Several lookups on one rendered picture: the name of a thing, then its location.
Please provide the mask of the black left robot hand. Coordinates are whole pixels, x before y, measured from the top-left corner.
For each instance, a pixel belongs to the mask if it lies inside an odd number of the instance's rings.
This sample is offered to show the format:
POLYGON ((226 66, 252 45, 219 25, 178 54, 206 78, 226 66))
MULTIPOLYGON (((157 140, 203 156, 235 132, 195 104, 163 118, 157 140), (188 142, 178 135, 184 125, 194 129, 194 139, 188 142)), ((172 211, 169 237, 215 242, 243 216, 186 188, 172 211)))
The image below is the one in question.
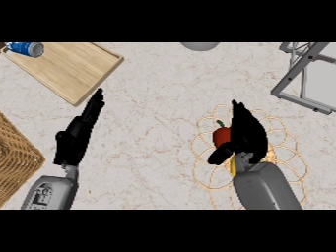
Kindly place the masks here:
POLYGON ((56 165, 75 166, 80 163, 104 106, 102 89, 98 89, 87 101, 81 115, 74 117, 67 129, 55 134, 56 152, 53 163, 56 165))

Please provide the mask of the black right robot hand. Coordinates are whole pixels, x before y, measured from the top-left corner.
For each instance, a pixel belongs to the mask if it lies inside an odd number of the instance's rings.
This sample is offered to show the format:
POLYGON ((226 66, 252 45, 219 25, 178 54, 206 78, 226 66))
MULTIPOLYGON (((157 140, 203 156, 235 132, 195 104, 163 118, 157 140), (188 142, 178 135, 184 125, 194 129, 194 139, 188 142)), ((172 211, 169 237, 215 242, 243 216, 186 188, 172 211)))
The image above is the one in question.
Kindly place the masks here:
POLYGON ((222 143, 210 153, 207 163, 221 165, 232 154, 252 154, 250 163, 258 163, 266 155, 266 131, 241 102, 231 101, 231 134, 229 141, 222 143))

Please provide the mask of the red bell pepper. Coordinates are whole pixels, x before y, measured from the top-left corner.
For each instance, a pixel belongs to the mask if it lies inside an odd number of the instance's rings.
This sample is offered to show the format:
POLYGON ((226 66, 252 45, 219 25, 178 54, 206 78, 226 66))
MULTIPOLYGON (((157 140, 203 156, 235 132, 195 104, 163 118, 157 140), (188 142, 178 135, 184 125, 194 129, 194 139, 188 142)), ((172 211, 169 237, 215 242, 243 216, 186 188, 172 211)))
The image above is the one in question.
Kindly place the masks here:
POLYGON ((218 124, 218 128, 212 132, 212 143, 218 148, 222 143, 229 141, 231 128, 223 125, 221 120, 216 120, 215 123, 218 124))

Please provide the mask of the grey tiered shelf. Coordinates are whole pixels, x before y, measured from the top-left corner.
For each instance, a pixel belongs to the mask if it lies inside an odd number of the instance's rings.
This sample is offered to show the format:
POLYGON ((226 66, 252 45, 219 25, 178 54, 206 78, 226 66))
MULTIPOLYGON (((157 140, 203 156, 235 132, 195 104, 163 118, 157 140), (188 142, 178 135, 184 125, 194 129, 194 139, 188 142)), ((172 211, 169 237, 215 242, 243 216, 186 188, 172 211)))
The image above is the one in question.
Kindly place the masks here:
POLYGON ((336 42, 283 42, 289 70, 271 95, 329 115, 336 113, 336 42))

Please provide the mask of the brown wicker basket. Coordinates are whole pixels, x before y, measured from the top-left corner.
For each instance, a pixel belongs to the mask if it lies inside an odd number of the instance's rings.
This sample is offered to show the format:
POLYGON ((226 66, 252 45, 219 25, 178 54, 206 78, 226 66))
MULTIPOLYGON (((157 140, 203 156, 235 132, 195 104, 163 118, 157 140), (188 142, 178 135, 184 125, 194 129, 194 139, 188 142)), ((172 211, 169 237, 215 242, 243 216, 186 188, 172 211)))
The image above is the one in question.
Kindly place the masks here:
POLYGON ((0 112, 0 208, 43 163, 41 152, 0 112))

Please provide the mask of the pale wooden cutting board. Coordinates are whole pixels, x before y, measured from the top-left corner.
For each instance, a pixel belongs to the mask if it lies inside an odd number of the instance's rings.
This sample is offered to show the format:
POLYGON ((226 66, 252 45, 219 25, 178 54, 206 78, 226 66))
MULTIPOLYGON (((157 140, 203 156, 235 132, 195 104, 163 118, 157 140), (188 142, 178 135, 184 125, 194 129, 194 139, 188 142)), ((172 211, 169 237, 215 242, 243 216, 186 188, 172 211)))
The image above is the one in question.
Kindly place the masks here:
POLYGON ((37 58, 7 47, 0 54, 72 106, 83 102, 124 61, 95 42, 44 42, 37 58))

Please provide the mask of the blue and white can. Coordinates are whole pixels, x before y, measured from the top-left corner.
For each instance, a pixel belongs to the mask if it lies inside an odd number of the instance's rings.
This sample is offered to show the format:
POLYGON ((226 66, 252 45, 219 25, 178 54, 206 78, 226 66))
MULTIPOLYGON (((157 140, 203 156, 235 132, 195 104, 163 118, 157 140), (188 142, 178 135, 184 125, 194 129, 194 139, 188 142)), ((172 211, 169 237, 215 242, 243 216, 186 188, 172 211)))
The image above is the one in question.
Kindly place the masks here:
POLYGON ((25 56, 40 57, 43 54, 43 44, 40 42, 6 42, 7 49, 25 56))

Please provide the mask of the grey round object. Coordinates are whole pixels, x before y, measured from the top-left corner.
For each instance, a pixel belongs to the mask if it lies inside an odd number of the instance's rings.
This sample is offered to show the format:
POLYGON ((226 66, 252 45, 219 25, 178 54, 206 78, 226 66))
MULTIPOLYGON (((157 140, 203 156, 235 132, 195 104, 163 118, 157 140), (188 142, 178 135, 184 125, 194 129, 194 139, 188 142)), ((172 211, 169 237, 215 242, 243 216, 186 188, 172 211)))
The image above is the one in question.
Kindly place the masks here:
POLYGON ((218 42, 182 42, 182 45, 192 51, 209 51, 218 46, 218 42))

